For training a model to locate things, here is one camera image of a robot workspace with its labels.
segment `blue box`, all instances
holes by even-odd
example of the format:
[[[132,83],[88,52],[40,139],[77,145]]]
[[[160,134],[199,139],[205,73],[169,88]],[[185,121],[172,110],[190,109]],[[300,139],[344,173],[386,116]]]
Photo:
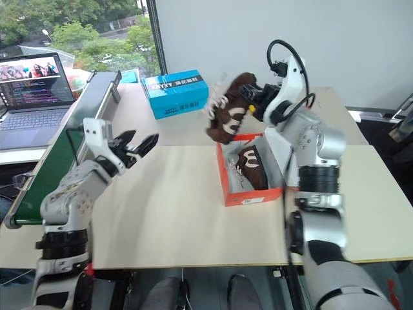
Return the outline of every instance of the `blue box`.
[[[142,87],[156,119],[204,107],[208,85],[197,70],[142,79]]]

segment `laptop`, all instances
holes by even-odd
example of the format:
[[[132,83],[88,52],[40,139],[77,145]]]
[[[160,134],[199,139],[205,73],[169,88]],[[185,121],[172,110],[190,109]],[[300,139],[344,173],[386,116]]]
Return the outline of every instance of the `laptop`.
[[[73,104],[57,53],[0,59],[0,150],[44,147]]]

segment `laptop screen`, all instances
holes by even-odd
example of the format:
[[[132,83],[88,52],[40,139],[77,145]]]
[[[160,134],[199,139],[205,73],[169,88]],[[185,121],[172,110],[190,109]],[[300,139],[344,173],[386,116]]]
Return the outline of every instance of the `laptop screen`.
[[[74,102],[56,53],[0,60],[0,98],[9,110],[56,107]]]

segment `laptop keyboard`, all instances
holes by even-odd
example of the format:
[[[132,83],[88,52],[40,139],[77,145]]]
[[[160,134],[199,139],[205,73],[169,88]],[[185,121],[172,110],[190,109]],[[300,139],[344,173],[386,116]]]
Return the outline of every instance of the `laptop keyboard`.
[[[39,128],[60,125],[65,116],[67,109],[46,110],[37,112],[23,112],[9,114],[7,118],[0,123],[0,131]]]

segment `tabletop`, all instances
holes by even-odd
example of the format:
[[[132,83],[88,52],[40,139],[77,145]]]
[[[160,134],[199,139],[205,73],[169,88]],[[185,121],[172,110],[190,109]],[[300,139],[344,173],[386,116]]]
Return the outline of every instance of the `tabletop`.
[[[224,207],[216,148],[204,133],[203,113],[156,121],[149,117],[152,112],[137,85],[119,87],[119,92],[122,100],[113,120],[114,134],[137,129],[133,141],[138,144],[158,132],[159,145],[116,177],[96,201],[95,268],[285,264],[280,200]],[[354,121],[343,113],[334,91],[321,88],[318,93],[318,108],[327,98],[326,109],[340,119],[332,121],[329,114],[326,122],[343,126],[352,142],[343,156],[340,179],[346,199],[347,258],[355,262],[411,259],[413,249],[398,242],[413,233],[410,204],[376,151],[365,145]],[[262,131],[263,124],[252,118],[241,128],[247,133]],[[1,227],[0,267],[33,268],[41,254],[34,243],[41,234],[41,226],[13,231]]]

